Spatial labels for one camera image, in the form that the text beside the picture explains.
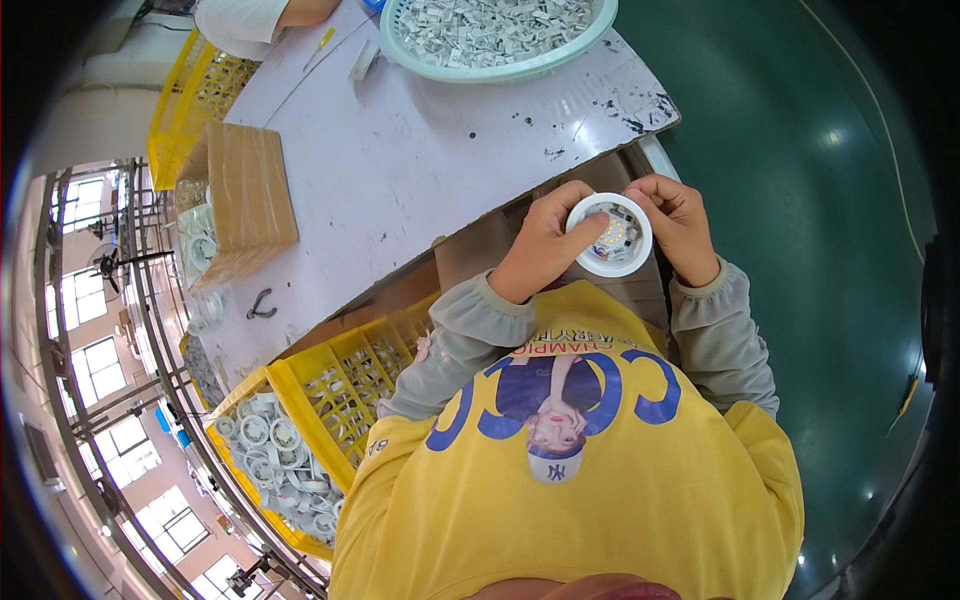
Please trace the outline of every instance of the green floor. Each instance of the green floor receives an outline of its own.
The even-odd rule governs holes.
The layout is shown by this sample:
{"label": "green floor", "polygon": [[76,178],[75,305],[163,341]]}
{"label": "green floor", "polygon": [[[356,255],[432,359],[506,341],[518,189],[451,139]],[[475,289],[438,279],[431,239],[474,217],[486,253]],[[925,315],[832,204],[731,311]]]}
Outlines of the green floor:
{"label": "green floor", "polygon": [[[933,224],[902,108],[842,24],[817,11],[883,106],[922,249]],[[883,121],[797,1],[622,0],[615,28],[679,108],[683,122],[660,140],[703,192],[717,251],[753,283],[804,481],[804,563],[787,597],[806,598],[876,525],[930,400],[922,386],[885,438],[920,352],[923,264]]]}

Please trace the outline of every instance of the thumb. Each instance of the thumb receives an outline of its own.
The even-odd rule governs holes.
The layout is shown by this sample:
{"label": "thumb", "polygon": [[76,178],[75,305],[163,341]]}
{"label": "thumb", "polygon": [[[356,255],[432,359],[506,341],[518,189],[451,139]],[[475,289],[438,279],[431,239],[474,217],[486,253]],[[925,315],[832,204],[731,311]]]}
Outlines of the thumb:
{"label": "thumb", "polygon": [[634,204],[640,207],[643,214],[647,215],[647,219],[650,220],[650,227],[654,231],[654,236],[658,238],[662,238],[664,235],[668,236],[672,229],[677,226],[670,217],[663,214],[663,211],[654,204],[654,201],[650,200],[649,196],[646,196],[641,191],[631,188],[624,192],[624,195],[634,201]]}
{"label": "thumb", "polygon": [[588,216],[562,238],[564,240],[564,248],[568,250],[571,255],[576,256],[588,248],[590,244],[597,241],[609,225],[610,216],[605,212],[598,212]]}

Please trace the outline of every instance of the white lamp cup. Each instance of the white lamp cup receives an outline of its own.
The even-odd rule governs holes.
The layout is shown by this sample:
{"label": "white lamp cup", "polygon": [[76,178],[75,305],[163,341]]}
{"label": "white lamp cup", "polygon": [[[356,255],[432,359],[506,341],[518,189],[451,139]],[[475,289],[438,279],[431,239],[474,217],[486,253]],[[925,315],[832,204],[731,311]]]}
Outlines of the white lamp cup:
{"label": "white lamp cup", "polygon": [[570,214],[566,218],[566,231],[572,231],[588,216],[600,212],[602,208],[610,207],[610,204],[613,204],[622,214],[631,217],[629,226],[636,229],[638,236],[633,240],[625,240],[625,242],[630,242],[626,246],[625,242],[619,240],[613,242],[611,246],[623,248],[622,254],[617,257],[603,256],[597,250],[602,247],[601,245],[606,246],[602,242],[604,238],[601,236],[597,238],[597,242],[591,244],[589,248],[577,256],[577,262],[594,275],[624,277],[643,266],[643,263],[650,257],[650,251],[654,244],[654,232],[650,227],[650,220],[647,219],[643,210],[634,204],[634,201],[612,192],[602,192],[584,198],[570,210]]}

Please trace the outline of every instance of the gray sleeve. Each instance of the gray sleeve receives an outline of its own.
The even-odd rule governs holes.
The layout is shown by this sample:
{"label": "gray sleeve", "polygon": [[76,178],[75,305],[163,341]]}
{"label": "gray sleeve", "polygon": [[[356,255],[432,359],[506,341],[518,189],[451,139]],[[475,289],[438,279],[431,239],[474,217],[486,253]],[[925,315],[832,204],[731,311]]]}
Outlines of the gray sleeve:
{"label": "gray sleeve", "polygon": [[396,393],[380,400],[376,414],[426,420],[473,378],[506,352],[523,346],[533,335],[533,299],[513,304],[487,283],[485,271],[440,296],[430,307],[434,330],[426,359],[414,362],[396,380]]}
{"label": "gray sleeve", "polygon": [[777,418],[780,399],[767,365],[766,342],[750,318],[750,280],[717,256],[720,275],[702,288],[670,282],[670,330],[680,349],[681,368],[721,413],[736,402],[752,402]]}

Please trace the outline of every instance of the hand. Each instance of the hand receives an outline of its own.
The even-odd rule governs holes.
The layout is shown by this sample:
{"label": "hand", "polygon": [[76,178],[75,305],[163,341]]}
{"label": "hand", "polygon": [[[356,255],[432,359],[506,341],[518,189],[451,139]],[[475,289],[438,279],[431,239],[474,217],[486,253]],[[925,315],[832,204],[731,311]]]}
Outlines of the hand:
{"label": "hand", "polygon": [[605,213],[587,217],[564,234],[570,209],[593,193],[582,181],[571,181],[530,204],[513,246],[487,277],[500,298],[523,304],[561,276],[580,252],[597,241],[610,224]]}
{"label": "hand", "polygon": [[682,283],[704,287],[720,275],[700,192],[663,175],[640,178],[624,190],[647,218]]}

